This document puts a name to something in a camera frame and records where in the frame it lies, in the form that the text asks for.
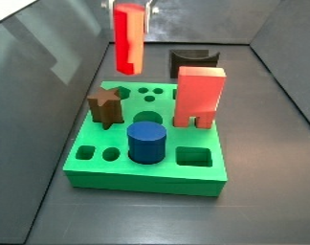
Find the brown cross-shaped block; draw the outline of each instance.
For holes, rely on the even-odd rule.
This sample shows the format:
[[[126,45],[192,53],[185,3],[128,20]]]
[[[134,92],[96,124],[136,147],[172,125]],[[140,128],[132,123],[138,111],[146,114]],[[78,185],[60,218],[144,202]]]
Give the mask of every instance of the brown cross-shaped block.
[[[93,121],[104,123],[108,130],[114,123],[125,123],[122,117],[122,106],[120,88],[100,88],[97,94],[88,97]]]

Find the gray floor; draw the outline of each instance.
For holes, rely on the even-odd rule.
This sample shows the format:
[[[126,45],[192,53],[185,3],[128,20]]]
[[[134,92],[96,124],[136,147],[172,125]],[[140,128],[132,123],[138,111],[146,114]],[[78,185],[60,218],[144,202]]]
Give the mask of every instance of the gray floor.
[[[248,46],[146,46],[145,73],[116,72],[113,47],[94,82],[170,79],[170,49],[221,51],[229,80],[218,128],[230,182],[220,198],[74,189],[62,171],[77,121],[29,244],[310,243],[310,125]]]

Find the round hole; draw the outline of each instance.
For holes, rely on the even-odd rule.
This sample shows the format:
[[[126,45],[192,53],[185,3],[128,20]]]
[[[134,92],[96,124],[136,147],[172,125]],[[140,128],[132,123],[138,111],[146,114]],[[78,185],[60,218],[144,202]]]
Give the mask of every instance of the round hole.
[[[80,160],[90,160],[94,156],[96,153],[96,146],[92,145],[82,145],[78,148],[78,153],[77,153],[77,159]]]
[[[129,88],[120,86],[120,97],[121,97],[121,99],[126,100],[128,98],[130,98],[130,94],[132,94],[132,90]]]
[[[162,124],[164,118],[162,118],[161,114],[157,113],[156,111],[142,111],[136,115],[134,123],[145,122],[145,121],[150,121],[150,122],[156,122],[158,124]]]
[[[148,102],[153,102],[153,101],[156,101],[156,97],[154,97],[154,96],[146,96],[146,97],[145,97],[145,100],[146,100]]]
[[[120,149],[110,147],[104,152],[104,158],[106,161],[113,162],[120,158]]]
[[[149,92],[149,89],[148,89],[148,88],[141,88],[141,89],[140,89],[140,92],[141,92],[142,94],[146,94],[146,93]]]
[[[154,92],[157,95],[161,95],[161,94],[164,94],[164,89],[162,89],[162,88],[156,88],[156,89],[153,90],[153,92]]]

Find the red rectangular block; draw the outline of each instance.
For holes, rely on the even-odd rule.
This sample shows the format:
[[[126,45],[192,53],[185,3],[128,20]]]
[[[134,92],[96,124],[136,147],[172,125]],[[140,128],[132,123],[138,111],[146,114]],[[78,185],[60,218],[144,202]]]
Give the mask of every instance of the red rectangular block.
[[[117,4],[114,8],[114,34],[117,70],[126,75],[142,72],[145,7]]]
[[[190,118],[197,117],[198,128],[212,127],[225,82],[222,68],[180,68],[174,126],[188,127]]]

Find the toy block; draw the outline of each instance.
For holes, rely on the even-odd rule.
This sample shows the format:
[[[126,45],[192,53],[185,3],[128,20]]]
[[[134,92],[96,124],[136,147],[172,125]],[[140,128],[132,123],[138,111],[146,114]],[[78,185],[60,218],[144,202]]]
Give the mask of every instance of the toy block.
[[[212,128],[225,82],[222,68],[180,68],[174,126],[188,127],[190,118],[196,117],[198,128]]]
[[[217,125],[214,123],[208,130],[193,125],[173,126],[177,84],[105,81],[102,87],[130,91],[130,97],[121,102],[125,123],[105,130],[93,122],[92,112],[86,115],[64,167],[72,185],[218,196],[229,178]],[[129,127],[145,122],[158,123],[168,130],[166,156],[153,165],[138,164],[129,154]],[[162,138],[162,130],[156,136],[153,139]]]
[[[130,158],[152,165],[166,157],[168,130],[156,122],[136,122],[129,127]]]
[[[178,78],[180,67],[217,67],[221,53],[213,56],[209,50],[172,50],[172,78]]]
[[[88,97],[94,123],[104,123],[108,130],[114,123],[124,123],[120,88],[106,90]]]
[[[144,58],[145,7],[117,4],[114,7],[114,35],[117,70],[126,75],[141,74]]]

